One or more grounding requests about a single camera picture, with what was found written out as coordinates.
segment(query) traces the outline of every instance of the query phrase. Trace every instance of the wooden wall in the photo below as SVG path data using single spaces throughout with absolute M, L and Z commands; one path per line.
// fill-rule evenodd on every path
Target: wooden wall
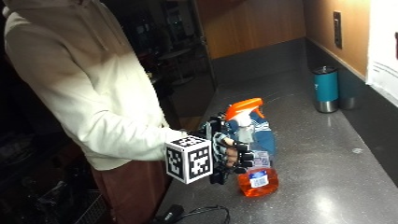
M 307 38 L 360 76 L 367 71 L 369 0 L 302 0 Z M 332 12 L 340 12 L 342 44 L 334 45 Z
M 304 36 L 302 0 L 196 0 L 210 58 Z

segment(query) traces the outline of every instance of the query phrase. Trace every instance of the aruco marker cube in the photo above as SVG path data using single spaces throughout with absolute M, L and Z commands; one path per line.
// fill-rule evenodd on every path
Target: aruco marker cube
M 164 144 L 166 173 L 184 184 L 212 173 L 211 142 L 187 135 Z

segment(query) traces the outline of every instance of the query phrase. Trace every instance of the white hoodie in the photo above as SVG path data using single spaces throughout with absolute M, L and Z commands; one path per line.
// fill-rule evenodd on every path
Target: white hoodie
M 156 95 L 111 13 L 97 0 L 5 0 L 5 49 L 97 170 L 163 159 Z

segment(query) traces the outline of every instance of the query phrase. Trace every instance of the orange liquid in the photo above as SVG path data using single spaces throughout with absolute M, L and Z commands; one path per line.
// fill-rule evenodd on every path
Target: orange liquid
M 268 184 L 258 188 L 251 188 L 248 174 L 252 174 L 260 170 L 266 170 Z M 236 176 L 236 182 L 239 189 L 246 197 L 267 195 L 272 193 L 278 187 L 276 173 L 272 168 L 256 168 L 254 170 L 247 171 L 246 174 Z

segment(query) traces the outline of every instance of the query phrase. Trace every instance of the bottle label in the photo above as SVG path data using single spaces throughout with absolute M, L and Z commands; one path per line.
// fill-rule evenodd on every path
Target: bottle label
M 270 156 L 267 151 L 252 151 L 254 152 L 254 165 L 252 167 L 271 167 Z
M 268 184 L 268 176 L 266 175 L 264 170 L 248 174 L 248 179 L 251 188 L 259 188 Z

